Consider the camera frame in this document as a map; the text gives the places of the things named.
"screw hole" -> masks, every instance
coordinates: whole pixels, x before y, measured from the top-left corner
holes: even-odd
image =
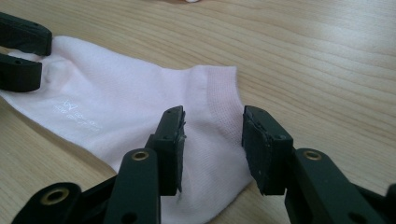
[[[274,138],[277,140],[283,140],[283,139],[286,139],[286,136],[283,134],[277,134],[274,136]]]
[[[359,213],[350,212],[347,215],[355,223],[359,223],[359,224],[367,223],[367,219]]]
[[[133,224],[137,221],[137,215],[135,213],[124,214],[121,218],[123,224]]]
[[[149,154],[145,151],[138,151],[132,155],[132,159],[135,161],[143,161],[149,157]]]
[[[311,161],[320,161],[321,155],[315,151],[305,151],[304,156]]]
[[[63,201],[69,195],[69,189],[58,188],[47,192],[40,200],[44,205],[53,205]]]

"white sock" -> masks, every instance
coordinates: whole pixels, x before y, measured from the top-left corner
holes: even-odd
[[[12,55],[43,63],[41,88],[0,95],[116,171],[126,152],[155,133],[164,110],[183,105],[183,191],[162,197],[163,223],[207,222],[251,180],[234,67],[166,69],[65,36],[53,39],[52,54],[43,59]]]

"wood grain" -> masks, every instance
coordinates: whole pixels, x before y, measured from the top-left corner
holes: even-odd
[[[3,0],[0,10],[163,67],[236,65],[243,103],[268,110],[296,147],[327,153],[375,192],[396,182],[395,1]],[[0,223],[49,184],[88,189],[114,175],[4,100],[0,120]],[[283,198],[252,183],[211,223],[288,222]]]

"black plastic part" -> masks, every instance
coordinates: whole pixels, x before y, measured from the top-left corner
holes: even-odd
[[[73,183],[57,183],[36,193],[12,221],[13,224],[78,223],[81,189]]]
[[[176,195],[177,189],[182,191],[183,148],[186,138],[184,117],[181,105],[166,110],[155,134],[146,143],[146,147],[154,149],[158,155],[162,196]]]
[[[260,193],[283,195],[287,182],[286,159],[294,150],[291,136],[268,112],[247,105],[242,147]]]
[[[40,24],[0,12],[0,31],[0,46],[50,55],[52,32]]]
[[[161,223],[157,155],[150,148],[125,154],[106,210],[105,224]]]
[[[298,149],[290,169],[296,181],[285,201],[291,223],[386,223],[326,154]]]
[[[50,55],[52,33],[35,22],[0,12],[0,46]],[[0,54],[0,89],[27,92],[40,88],[41,63]]]
[[[0,89],[27,92],[40,88],[41,63],[0,54]]]

